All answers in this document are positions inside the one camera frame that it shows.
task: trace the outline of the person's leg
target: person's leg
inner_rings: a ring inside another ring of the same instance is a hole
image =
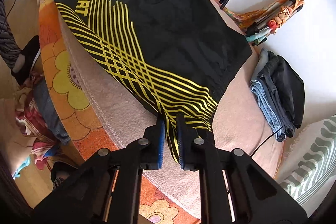
[[[25,57],[20,52],[21,49],[17,46],[6,20],[4,0],[0,0],[0,55],[7,66],[15,70],[14,72],[18,72],[21,69],[20,66],[25,63]]]

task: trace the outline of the shoe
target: shoe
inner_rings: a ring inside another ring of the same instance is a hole
[[[19,85],[22,85],[24,81],[29,77],[31,70],[33,69],[36,60],[39,58],[41,54],[40,49],[40,38],[38,35],[34,36],[28,44],[21,50],[21,54],[25,56],[25,63],[23,67],[17,72],[11,72],[16,82]]]

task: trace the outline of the silver bolt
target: silver bolt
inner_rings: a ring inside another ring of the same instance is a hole
[[[107,148],[102,148],[98,150],[99,156],[106,156],[109,153],[109,150]]]
[[[235,150],[233,150],[233,154],[240,157],[240,156],[244,155],[244,151],[240,148],[236,148]]]
[[[198,145],[201,145],[201,144],[204,144],[204,140],[201,139],[201,138],[196,138],[196,139],[194,139],[194,143],[198,144]]]
[[[146,145],[149,144],[149,140],[147,140],[146,138],[141,138],[140,140],[138,140],[138,143],[140,145]]]

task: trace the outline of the dark pants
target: dark pants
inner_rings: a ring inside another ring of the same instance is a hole
[[[10,69],[21,52],[6,20],[4,0],[0,0],[0,55]]]

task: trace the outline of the black cable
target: black cable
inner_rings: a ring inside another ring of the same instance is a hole
[[[270,138],[270,137],[272,137],[272,136],[274,136],[276,133],[278,133],[279,132],[279,130],[281,130],[283,127],[280,127],[277,131],[275,131],[274,133],[272,133],[271,135],[269,135],[262,143],[261,143],[261,145],[259,145],[257,148],[256,148],[256,150],[254,150],[253,151],[253,153],[251,154],[251,158],[254,156],[254,154],[258,151],[258,149]]]
[[[13,9],[14,5],[15,5],[15,2],[16,2],[16,0],[14,0],[14,3],[13,3],[13,5],[12,5],[12,8],[9,10],[9,12],[8,12],[7,16],[5,17],[5,20],[4,20],[4,22],[3,22],[2,26],[1,26],[0,34],[1,34],[1,33],[2,33],[2,31],[3,31],[3,27],[4,27],[4,25],[5,25],[5,22],[7,21],[7,17],[8,17],[8,16],[9,16],[9,14],[11,13],[11,11],[12,11],[12,9]]]

